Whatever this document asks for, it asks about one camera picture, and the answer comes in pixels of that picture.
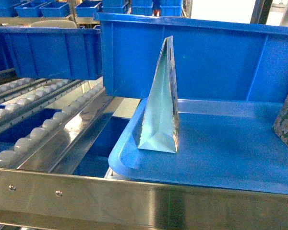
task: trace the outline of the tray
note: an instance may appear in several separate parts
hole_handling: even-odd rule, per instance
[[[109,157],[138,181],[288,194],[288,148],[273,133],[280,103],[179,100],[177,154],[137,148],[142,100]]]

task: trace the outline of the bolt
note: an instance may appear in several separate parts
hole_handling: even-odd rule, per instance
[[[56,191],[56,196],[57,196],[57,197],[63,196],[63,192],[61,192],[61,191]]]
[[[16,191],[16,187],[13,186],[13,185],[9,185],[9,190],[10,190],[10,191]]]

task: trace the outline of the metal shelf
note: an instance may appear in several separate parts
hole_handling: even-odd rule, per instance
[[[70,14],[67,17],[62,17],[62,18],[45,18],[45,17],[39,17],[39,18],[21,18],[21,17],[4,18],[4,17],[2,17],[2,18],[0,18],[0,24],[22,25],[22,24],[32,24],[35,22],[47,21],[47,20],[73,21],[73,16]]]

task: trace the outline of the metal rail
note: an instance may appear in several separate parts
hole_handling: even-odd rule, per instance
[[[33,101],[27,106],[18,109],[16,113],[10,113],[0,118],[0,133],[19,123],[26,117],[37,113],[47,105],[66,95],[70,91],[76,89],[83,83],[84,81],[75,80],[67,84],[66,86],[63,86],[62,88],[59,88],[58,90],[48,94],[47,96],[44,96],[36,101]]]
[[[43,85],[46,85],[50,82],[52,82],[53,80],[50,79],[50,80],[47,80],[47,79],[38,79],[34,82],[30,82],[28,84],[25,84],[25,85],[22,85],[22,86],[19,86],[17,88],[14,88],[14,89],[10,89],[10,90],[7,90],[5,92],[2,92],[0,93],[0,104],[3,103],[3,102],[6,102],[8,100],[11,100],[15,97],[18,97],[22,94],[25,94],[27,92],[30,92],[34,89],[37,89],[38,87],[41,87]]]

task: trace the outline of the metal bar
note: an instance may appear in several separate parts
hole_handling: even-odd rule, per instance
[[[0,118],[0,133],[12,127],[13,125],[19,123],[26,117],[29,117],[32,114],[37,113],[47,105],[66,95],[67,93],[74,90],[83,83],[84,81],[82,82],[81,80],[75,80],[69,83],[68,85],[63,86],[62,88],[50,93],[49,95],[42,97],[36,101],[33,101],[21,109],[18,109],[16,113],[10,113]]]
[[[288,229],[288,195],[0,169],[0,223],[58,230]]]
[[[38,87],[41,87],[43,85],[50,83],[52,81],[53,81],[52,79],[50,79],[50,80],[38,79],[38,80],[36,80],[34,82],[30,82],[26,85],[22,85],[22,86],[19,86],[17,88],[2,92],[2,93],[0,93],[0,103],[6,102],[8,100],[11,100],[15,97],[18,97],[18,96],[24,94],[24,93],[30,92],[30,91],[38,88]]]
[[[38,146],[27,160],[21,163],[17,168],[22,170],[31,170],[38,172],[51,172],[53,168],[57,167],[57,172],[64,170],[64,173],[70,172],[69,168],[77,167],[84,155],[94,143],[102,129],[96,130],[96,134],[85,139],[81,138],[86,130],[95,122],[99,115],[113,101],[113,97],[107,96],[105,90],[92,99],[92,101],[77,114],[64,128],[60,128],[55,135],[48,138]],[[64,159],[64,169],[59,162]]]
[[[17,76],[15,73],[15,69],[6,69],[0,71],[0,85],[16,79]]]
[[[21,25],[21,24],[32,24],[35,22],[47,21],[47,20],[73,21],[73,16],[70,14],[67,17],[62,17],[62,18],[45,18],[45,17],[39,17],[39,18],[21,18],[21,17],[4,18],[4,17],[2,17],[2,18],[0,18],[0,23]]]

